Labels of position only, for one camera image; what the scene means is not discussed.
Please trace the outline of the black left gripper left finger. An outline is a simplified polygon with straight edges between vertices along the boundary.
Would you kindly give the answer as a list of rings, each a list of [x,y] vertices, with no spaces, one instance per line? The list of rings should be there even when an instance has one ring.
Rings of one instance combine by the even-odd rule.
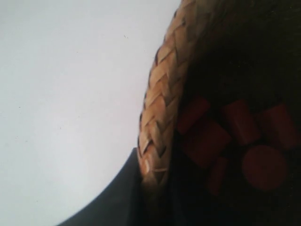
[[[112,182],[62,226],[143,226],[144,205],[137,151],[134,148]]]

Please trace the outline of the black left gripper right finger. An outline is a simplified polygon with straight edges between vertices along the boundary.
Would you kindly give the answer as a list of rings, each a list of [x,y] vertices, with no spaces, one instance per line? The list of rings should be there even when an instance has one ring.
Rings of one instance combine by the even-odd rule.
[[[207,170],[194,163],[174,141],[168,179],[174,226],[210,226],[207,192],[203,187]]]

